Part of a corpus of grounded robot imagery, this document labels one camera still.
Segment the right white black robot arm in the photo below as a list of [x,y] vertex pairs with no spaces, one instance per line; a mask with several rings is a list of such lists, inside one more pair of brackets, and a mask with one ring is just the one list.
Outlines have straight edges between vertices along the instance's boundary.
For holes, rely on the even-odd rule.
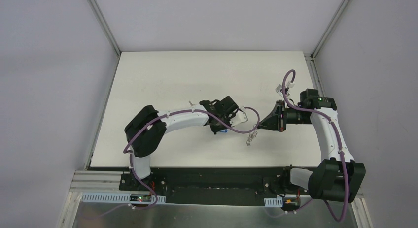
[[314,170],[285,167],[278,179],[279,189],[290,194],[300,187],[313,199],[352,203],[366,169],[355,161],[344,142],[334,99],[320,96],[316,89],[306,89],[300,93],[300,102],[295,107],[284,100],[277,101],[257,127],[284,132],[289,124],[313,125],[322,162]]

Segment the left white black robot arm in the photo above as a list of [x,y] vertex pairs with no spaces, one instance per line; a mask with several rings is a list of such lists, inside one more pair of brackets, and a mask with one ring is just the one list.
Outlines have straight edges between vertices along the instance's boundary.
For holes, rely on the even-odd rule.
[[210,126],[214,134],[246,122],[245,108],[239,107],[230,96],[222,100],[203,100],[188,108],[163,111],[152,105],[145,106],[124,128],[131,168],[135,171],[132,185],[139,191],[150,186],[150,155],[157,149],[162,137],[174,130],[187,127]]

